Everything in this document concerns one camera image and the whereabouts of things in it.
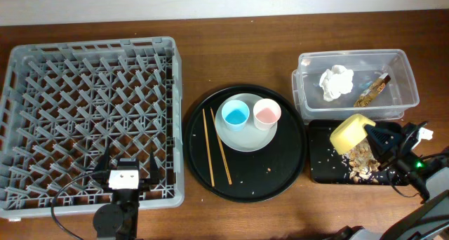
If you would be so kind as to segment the light blue plastic cup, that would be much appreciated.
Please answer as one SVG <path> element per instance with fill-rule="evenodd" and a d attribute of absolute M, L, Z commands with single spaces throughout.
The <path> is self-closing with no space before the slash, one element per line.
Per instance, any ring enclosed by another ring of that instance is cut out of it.
<path fill-rule="evenodd" d="M 222 118 L 231 131 L 241 131 L 250 116 L 247 104 L 241 100 L 230 100 L 222 107 Z"/>

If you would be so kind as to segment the white tissue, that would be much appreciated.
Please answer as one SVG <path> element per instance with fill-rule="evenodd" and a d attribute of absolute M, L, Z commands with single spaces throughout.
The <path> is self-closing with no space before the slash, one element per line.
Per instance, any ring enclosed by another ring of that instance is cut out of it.
<path fill-rule="evenodd" d="M 354 71 L 343 65 L 333 65 L 322 73 L 319 86 L 323 89 L 323 99 L 332 102 L 341 95 L 348 94 L 353 88 Z"/>

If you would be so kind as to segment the food scraps pile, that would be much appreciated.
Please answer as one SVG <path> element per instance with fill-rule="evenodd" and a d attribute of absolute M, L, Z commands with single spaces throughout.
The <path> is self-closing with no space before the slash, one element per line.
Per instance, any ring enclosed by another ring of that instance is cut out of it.
<path fill-rule="evenodd" d="M 374 173 L 379 171 L 380 163 L 374 158 L 366 138 L 342 156 L 349 164 L 349 179 L 355 183 L 371 180 Z"/>

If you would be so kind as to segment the yellow bowl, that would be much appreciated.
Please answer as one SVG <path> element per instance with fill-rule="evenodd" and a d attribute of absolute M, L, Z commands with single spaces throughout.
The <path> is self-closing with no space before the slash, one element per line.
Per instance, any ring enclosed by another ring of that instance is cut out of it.
<path fill-rule="evenodd" d="M 338 154 L 345 154 L 367 137 L 365 126 L 376 123 L 362 114 L 353 114 L 330 135 L 330 142 Z"/>

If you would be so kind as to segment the brown snack wrapper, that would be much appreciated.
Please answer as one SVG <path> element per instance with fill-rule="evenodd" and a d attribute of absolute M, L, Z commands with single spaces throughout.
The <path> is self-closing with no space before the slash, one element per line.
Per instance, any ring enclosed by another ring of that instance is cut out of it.
<path fill-rule="evenodd" d="M 354 107 L 368 106 L 384 90 L 390 80 L 391 77 L 387 73 L 382 74 L 362 92 L 358 100 L 354 103 Z"/>

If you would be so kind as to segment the pink plastic cup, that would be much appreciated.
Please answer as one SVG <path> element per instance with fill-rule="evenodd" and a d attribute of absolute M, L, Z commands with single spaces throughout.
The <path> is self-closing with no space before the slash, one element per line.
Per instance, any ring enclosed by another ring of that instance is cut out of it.
<path fill-rule="evenodd" d="M 255 127 L 267 131 L 280 119 L 281 108 L 275 100 L 264 98 L 255 103 L 253 114 Z"/>

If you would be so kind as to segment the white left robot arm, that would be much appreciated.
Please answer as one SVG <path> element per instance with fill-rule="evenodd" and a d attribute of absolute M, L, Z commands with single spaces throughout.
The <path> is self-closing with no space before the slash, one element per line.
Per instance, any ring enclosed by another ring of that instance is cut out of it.
<path fill-rule="evenodd" d="M 94 180 L 111 192 L 112 197 L 95 212 L 93 227 L 98 239 L 136 239 L 140 195 L 160 181 L 156 157 L 153 152 L 149 154 L 149 177 L 141 178 L 137 159 L 121 158 L 115 169 L 110 168 L 110 144 L 111 140 L 107 139 L 105 153 L 93 172 L 97 174 Z"/>

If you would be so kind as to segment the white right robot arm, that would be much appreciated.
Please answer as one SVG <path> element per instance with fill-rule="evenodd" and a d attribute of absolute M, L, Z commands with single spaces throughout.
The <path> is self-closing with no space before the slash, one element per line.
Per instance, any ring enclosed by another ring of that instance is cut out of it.
<path fill-rule="evenodd" d="M 418 134 L 427 125 L 408 123 L 399 133 L 377 127 L 375 124 L 341 124 L 334 130 L 342 134 L 343 141 L 361 132 L 368 140 L 379 170 L 392 168 L 402 181 L 412 185 L 422 198 L 422 206 L 391 226 L 376 239 L 430 239 L 442 231 L 448 231 L 448 179 L 443 174 L 448 170 L 448 152 L 418 157 L 413 147 L 418 143 Z"/>

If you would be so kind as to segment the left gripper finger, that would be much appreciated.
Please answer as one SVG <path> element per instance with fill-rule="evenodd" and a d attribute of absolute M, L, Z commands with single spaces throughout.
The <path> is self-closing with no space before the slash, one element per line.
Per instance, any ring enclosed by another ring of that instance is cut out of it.
<path fill-rule="evenodd" d="M 159 180 L 159 168 L 153 151 L 151 151 L 149 154 L 149 179 Z"/>
<path fill-rule="evenodd" d="M 106 147 L 105 153 L 100 157 L 97 165 L 95 166 L 93 172 L 107 171 L 109 169 L 109 147 Z"/>

